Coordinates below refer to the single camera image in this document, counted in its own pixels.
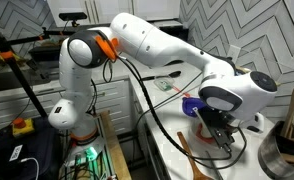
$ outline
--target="white countertop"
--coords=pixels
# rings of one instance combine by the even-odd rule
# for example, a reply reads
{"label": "white countertop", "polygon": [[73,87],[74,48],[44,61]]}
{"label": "white countertop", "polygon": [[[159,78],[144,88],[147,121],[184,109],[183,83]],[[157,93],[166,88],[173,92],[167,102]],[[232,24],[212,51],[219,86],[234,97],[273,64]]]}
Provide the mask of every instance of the white countertop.
{"label": "white countertop", "polygon": [[[185,85],[187,85],[196,75],[200,73],[200,70],[197,68],[186,64],[176,64],[171,66],[166,66],[162,68],[155,68],[150,69],[141,63],[137,62],[136,60],[132,60],[132,62],[136,65],[137,69],[141,73],[142,77],[150,76],[150,75],[164,75],[169,74],[171,72],[180,70],[182,71],[180,77],[175,78],[174,85],[178,88],[183,88]],[[130,74],[130,71],[120,62],[116,62],[113,66],[114,68],[114,74],[113,74],[113,81],[114,80],[121,80],[129,78],[134,91],[136,95],[138,96],[139,102],[143,108],[144,111],[148,110],[148,106],[145,100],[145,97],[141,91],[141,88],[139,84],[137,83],[136,79]],[[96,84],[103,83],[102,80],[102,69],[103,66],[100,66],[99,68],[93,69],[93,80],[96,82]],[[109,69],[107,68],[106,77],[109,77]],[[198,86],[202,80],[202,76],[197,78],[187,89],[192,89],[189,93],[192,95],[192,97],[198,97]],[[167,92],[163,92],[159,90],[153,83],[153,81],[146,81],[145,85],[147,87],[147,90],[149,92],[149,95],[151,97],[151,100],[154,105],[158,104],[159,102],[167,99],[169,96],[176,93],[174,90],[170,90]],[[57,81],[52,81],[48,84],[44,85],[38,85],[34,86],[34,91],[42,91],[44,89],[59,89],[60,84]],[[23,93],[23,89],[14,89],[14,90],[7,90],[7,91],[1,91],[0,96],[9,96],[13,94]],[[182,98],[178,98],[171,103],[161,107],[156,112],[158,114],[159,119],[161,120],[163,126],[167,130],[167,132],[170,134],[170,136],[180,145],[180,141],[177,136],[177,132],[181,131],[185,139],[187,140],[187,143],[190,146],[190,149],[192,151],[192,154],[194,156],[201,156],[201,157],[207,157],[204,153],[205,149],[209,150],[212,157],[217,157],[219,154],[215,153],[217,151],[217,148],[214,148],[213,146],[204,145],[199,142],[199,140],[195,139],[193,134],[191,133],[191,127],[193,127],[194,119],[186,116],[182,111]],[[182,153],[180,153],[162,134],[158,126],[156,125],[154,119],[150,114],[146,115],[146,122],[151,130],[151,134],[157,144],[157,147],[159,149],[159,152],[163,158],[163,162],[165,163],[165,166],[167,167],[167,171],[171,177],[171,179],[192,179],[192,169],[189,164],[189,161],[186,156],[184,156]],[[267,135],[269,130],[273,127],[273,123],[269,121],[268,119],[265,120],[265,131],[263,134],[255,134],[248,130],[243,130],[245,133],[245,136],[247,138],[247,148],[245,150],[245,153],[234,166],[220,170],[220,173],[224,179],[269,179],[267,175],[263,172],[263,170],[260,168],[258,159],[257,159],[257,152],[260,143],[264,139],[264,137]],[[233,149],[233,158],[235,158],[239,151],[243,147],[243,140],[239,133],[235,133],[233,135],[235,139],[235,143],[232,144]],[[215,161],[215,164],[217,167],[221,167],[224,165],[227,165],[231,162],[230,161]],[[217,179],[215,177],[215,174],[213,171],[204,168],[201,165],[197,165],[198,168],[206,175],[213,177],[214,179]]]}

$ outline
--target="blue object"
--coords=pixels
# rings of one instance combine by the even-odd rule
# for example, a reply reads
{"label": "blue object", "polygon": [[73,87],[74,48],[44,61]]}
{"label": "blue object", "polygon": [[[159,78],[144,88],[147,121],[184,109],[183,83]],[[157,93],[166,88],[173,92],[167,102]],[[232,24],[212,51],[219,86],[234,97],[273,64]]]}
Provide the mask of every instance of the blue object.
{"label": "blue object", "polygon": [[182,105],[183,105],[183,112],[187,116],[191,116],[191,117],[197,117],[197,115],[193,111],[194,107],[201,109],[206,106],[206,104],[202,102],[199,98],[192,98],[192,97],[190,98],[184,97]]}

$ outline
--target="white cable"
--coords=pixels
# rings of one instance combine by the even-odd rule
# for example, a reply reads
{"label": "white cable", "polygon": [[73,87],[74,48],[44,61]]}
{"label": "white cable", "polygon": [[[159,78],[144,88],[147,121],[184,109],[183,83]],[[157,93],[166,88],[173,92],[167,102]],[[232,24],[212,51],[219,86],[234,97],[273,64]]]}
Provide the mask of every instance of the white cable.
{"label": "white cable", "polygon": [[38,179],[38,175],[39,175],[39,164],[38,164],[38,161],[37,161],[36,158],[31,157],[31,158],[25,158],[25,159],[22,159],[20,162],[26,162],[26,161],[28,161],[28,160],[33,160],[33,161],[36,162],[37,173],[36,173],[36,178],[35,178],[35,180],[37,180],[37,179]]}

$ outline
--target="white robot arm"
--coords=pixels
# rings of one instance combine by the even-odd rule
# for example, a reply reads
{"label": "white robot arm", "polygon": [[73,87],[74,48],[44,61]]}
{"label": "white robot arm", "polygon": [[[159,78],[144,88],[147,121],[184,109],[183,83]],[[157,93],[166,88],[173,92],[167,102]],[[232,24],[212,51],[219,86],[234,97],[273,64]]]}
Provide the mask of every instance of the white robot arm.
{"label": "white robot arm", "polygon": [[200,98],[209,106],[228,112],[242,121],[252,121],[255,114],[270,103],[276,94],[275,82],[260,72],[235,76],[234,67],[226,61],[172,37],[146,21],[121,13],[110,27],[92,28],[75,33],[61,48],[60,83],[66,88],[64,97],[49,115],[58,129],[73,128],[76,138],[93,133],[94,125],[85,111],[92,96],[91,69],[107,58],[97,44],[116,38],[116,51],[125,52],[149,67],[164,66],[183,60],[203,71]]}

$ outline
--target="wall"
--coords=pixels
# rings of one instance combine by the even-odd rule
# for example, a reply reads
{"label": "wall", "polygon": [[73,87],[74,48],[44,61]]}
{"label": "wall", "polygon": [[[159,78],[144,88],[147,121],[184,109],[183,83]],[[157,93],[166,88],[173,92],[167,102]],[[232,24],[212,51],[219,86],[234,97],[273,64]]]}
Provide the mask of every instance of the wall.
{"label": "wall", "polygon": [[189,42],[281,83],[262,113],[284,120],[294,88],[294,0],[182,0]]}
{"label": "wall", "polygon": [[[45,0],[0,0],[0,32],[7,40],[38,36],[43,32],[42,27],[56,27]],[[12,47],[19,55],[28,57],[33,43]]]}

